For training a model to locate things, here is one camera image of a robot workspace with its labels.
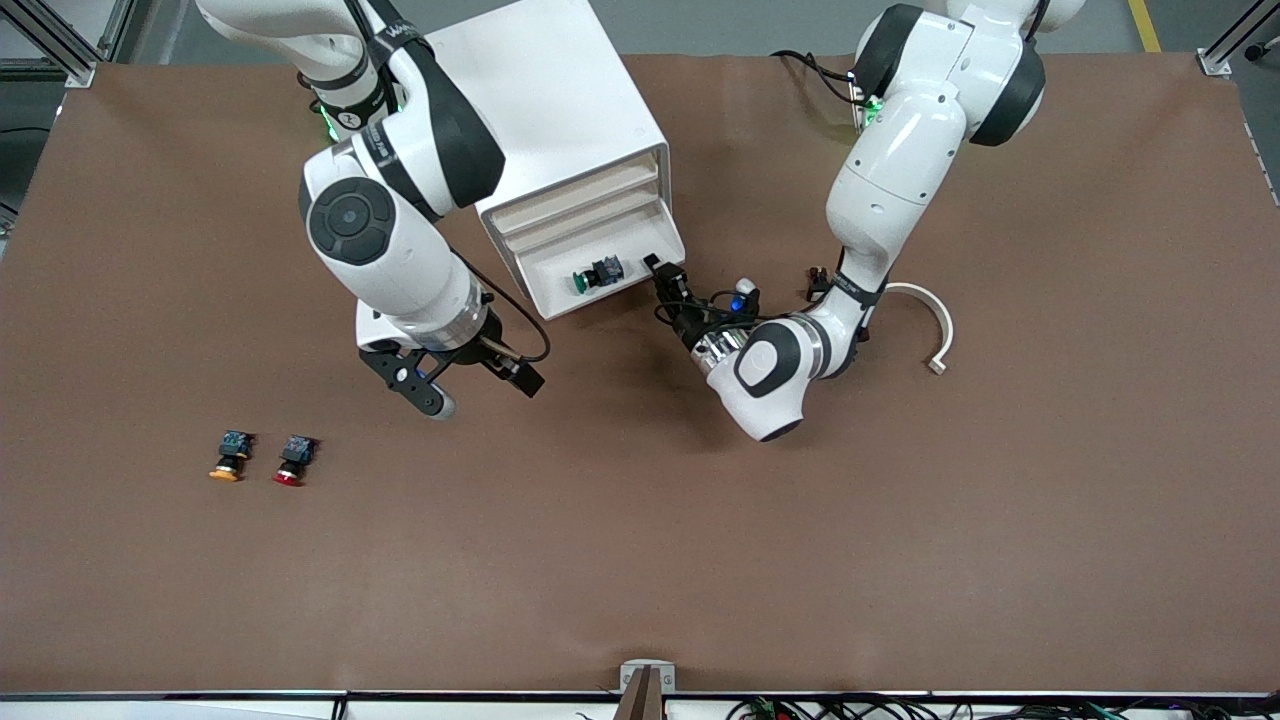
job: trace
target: black joint cap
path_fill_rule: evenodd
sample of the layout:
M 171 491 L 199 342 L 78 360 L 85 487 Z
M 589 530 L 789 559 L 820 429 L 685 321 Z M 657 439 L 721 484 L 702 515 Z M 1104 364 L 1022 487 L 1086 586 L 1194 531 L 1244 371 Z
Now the black joint cap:
M 369 178 L 346 178 L 330 184 L 316 197 L 307 218 L 316 249 L 349 265 L 367 265 L 381 258 L 394 227 L 396 204 L 390 192 Z

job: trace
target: gray floor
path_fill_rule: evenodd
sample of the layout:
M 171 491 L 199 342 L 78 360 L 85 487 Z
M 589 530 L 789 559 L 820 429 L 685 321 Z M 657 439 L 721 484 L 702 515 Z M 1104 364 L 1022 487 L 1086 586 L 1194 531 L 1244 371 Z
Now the gray floor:
M 401 0 L 404 15 L 431 31 L 511 0 Z M 621 53 L 764 55 L 782 47 L 818 54 L 852 51 L 861 29 L 893 0 L 594 0 Z M 1206 45 L 1248 0 L 1148 0 L 1167 50 Z M 212 32 L 193 0 L 154 0 L 134 18 L 136 63 L 276 63 L 274 55 L 232 44 Z M 1041 38 L 1046 53 L 1135 53 L 1142 50 L 1128 0 L 1089 0 L 1066 28 Z M 1235 65 L 1244 104 L 1263 158 L 1280 168 L 1280 51 L 1275 63 Z M 0 82 L 0 128 L 49 127 L 61 97 L 56 83 Z M 19 208 L 44 147 L 44 133 L 0 135 L 0 201 Z
M 399 10 L 422 31 L 461 22 L 511 0 L 401 0 Z M 593 0 L 620 53 L 768 55 L 794 47 L 820 55 L 851 53 L 863 28 L 896 0 Z M 134 55 L 141 63 L 279 61 L 274 55 L 221 38 L 191 0 L 157 4 Z M 1132 53 L 1142 42 L 1125 0 L 1089 0 L 1059 33 L 1046 35 L 1047 53 Z
M 1253 0 L 1147 0 L 1151 22 L 1166 53 L 1189 53 L 1212 45 L 1252 4 Z M 1204 28 L 1213 31 L 1206 33 Z M 1258 28 L 1245 45 L 1276 36 L 1280 36 L 1280 13 Z M 1231 79 L 1240 87 L 1244 117 L 1275 182 L 1280 178 L 1280 47 L 1251 63 L 1244 59 L 1242 46 L 1231 58 Z

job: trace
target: white cable clip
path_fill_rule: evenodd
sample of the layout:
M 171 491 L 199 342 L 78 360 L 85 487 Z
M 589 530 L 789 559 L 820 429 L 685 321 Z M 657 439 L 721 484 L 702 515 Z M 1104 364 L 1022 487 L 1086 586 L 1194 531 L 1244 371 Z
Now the white cable clip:
M 946 372 L 947 366 L 942 363 L 942 356 L 951 350 L 951 341 L 955 340 L 956 327 L 951 322 L 951 311 L 947 306 L 938 300 L 937 295 L 933 295 L 928 290 L 911 283 L 888 283 L 884 286 L 884 292 L 901 292 L 902 295 L 910 295 L 911 297 L 919 300 L 920 302 L 929 306 L 933 310 L 933 315 L 938 319 L 938 325 L 942 328 L 942 347 L 938 352 L 929 359 L 929 369 L 937 374 Z
M 854 76 L 854 70 L 845 73 L 845 77 L 849 78 L 849 106 L 854 111 L 854 127 L 861 133 L 863 128 L 867 127 L 867 108 L 863 106 L 863 102 L 867 101 L 867 94 L 863 92 L 863 88 L 858 87 L 858 78 Z

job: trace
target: small component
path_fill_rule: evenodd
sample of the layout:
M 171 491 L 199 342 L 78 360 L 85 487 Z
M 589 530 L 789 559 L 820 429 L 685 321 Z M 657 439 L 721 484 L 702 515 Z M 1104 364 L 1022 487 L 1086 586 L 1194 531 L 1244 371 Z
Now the small component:
M 822 300 L 831 291 L 832 286 L 833 283 L 831 282 L 831 275 L 827 274 L 827 268 L 809 268 L 809 288 L 804 293 L 805 302 Z
M 573 273 L 573 287 L 577 288 L 579 295 L 584 295 L 589 288 L 605 287 L 621 281 L 623 274 L 618 256 L 609 255 L 604 260 L 591 263 L 590 270 Z
M 241 430 L 227 430 L 223 436 L 223 443 L 218 446 L 218 454 L 221 457 L 209 477 L 234 483 L 241 479 L 244 461 L 253 455 L 253 436 Z
M 303 436 L 292 436 L 289 442 L 284 443 L 284 451 L 280 452 L 280 469 L 275 471 L 271 477 L 273 480 L 280 483 L 282 486 L 289 487 L 302 487 L 302 474 L 306 471 L 306 466 L 311 464 L 311 457 L 315 455 L 316 446 L 320 441 L 312 439 Z

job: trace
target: brown table surface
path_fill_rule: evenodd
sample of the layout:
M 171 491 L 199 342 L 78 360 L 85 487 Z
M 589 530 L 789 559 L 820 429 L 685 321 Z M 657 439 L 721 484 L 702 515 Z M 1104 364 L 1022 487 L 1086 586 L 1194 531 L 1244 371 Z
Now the brown table surface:
M 847 108 L 777 59 L 630 58 L 703 292 L 800 304 Z M 422 419 L 294 202 L 287 67 L 72 91 L 0 264 L 0 689 L 1267 691 L 1280 678 L 1280 215 L 1233 85 L 1051 56 L 965 147 L 806 421 L 746 438 L 636 287 L 549 323 L 534 400 Z M 475 214 L 445 236 L 509 283 Z M 509 309 L 511 340 L 535 337 Z M 248 479 L 206 477 L 260 433 Z M 269 480 L 323 439 L 305 489 Z

